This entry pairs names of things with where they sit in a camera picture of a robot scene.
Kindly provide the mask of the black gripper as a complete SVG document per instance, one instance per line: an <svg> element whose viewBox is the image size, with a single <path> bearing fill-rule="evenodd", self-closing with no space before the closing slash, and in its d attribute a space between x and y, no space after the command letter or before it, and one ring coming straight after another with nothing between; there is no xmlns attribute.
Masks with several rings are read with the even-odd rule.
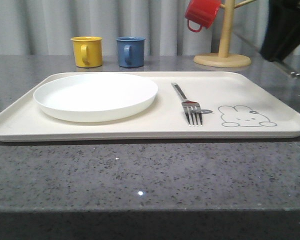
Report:
<svg viewBox="0 0 300 240"><path fill-rule="evenodd" d="M268 6L260 54L270 62L282 61L300 45L300 0L270 0Z"/></svg>

